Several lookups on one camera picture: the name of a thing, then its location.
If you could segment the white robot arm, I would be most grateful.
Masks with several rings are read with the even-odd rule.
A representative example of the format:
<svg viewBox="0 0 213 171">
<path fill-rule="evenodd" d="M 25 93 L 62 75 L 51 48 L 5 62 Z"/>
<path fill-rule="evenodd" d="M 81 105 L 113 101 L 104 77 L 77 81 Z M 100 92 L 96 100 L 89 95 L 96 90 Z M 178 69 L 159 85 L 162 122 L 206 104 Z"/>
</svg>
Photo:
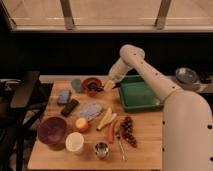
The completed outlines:
<svg viewBox="0 0 213 171">
<path fill-rule="evenodd" d="M 162 171 L 213 171 L 213 115 L 208 102 L 147 63 L 143 49 L 126 44 L 108 79 L 120 82 L 131 69 L 164 103 Z"/>
</svg>

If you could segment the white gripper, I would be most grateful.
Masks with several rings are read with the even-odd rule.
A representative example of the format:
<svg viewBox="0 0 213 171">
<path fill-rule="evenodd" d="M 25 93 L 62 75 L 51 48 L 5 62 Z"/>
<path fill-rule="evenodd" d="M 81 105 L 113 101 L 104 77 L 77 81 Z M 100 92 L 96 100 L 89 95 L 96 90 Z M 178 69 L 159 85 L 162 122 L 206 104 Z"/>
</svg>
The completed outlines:
<svg viewBox="0 0 213 171">
<path fill-rule="evenodd" d="M 130 70 L 131 67 L 129 67 L 121 58 L 119 58 L 109 71 L 108 76 L 111 80 L 106 81 L 104 84 L 104 90 L 112 90 L 115 87 L 115 82 L 122 81 Z"/>
</svg>

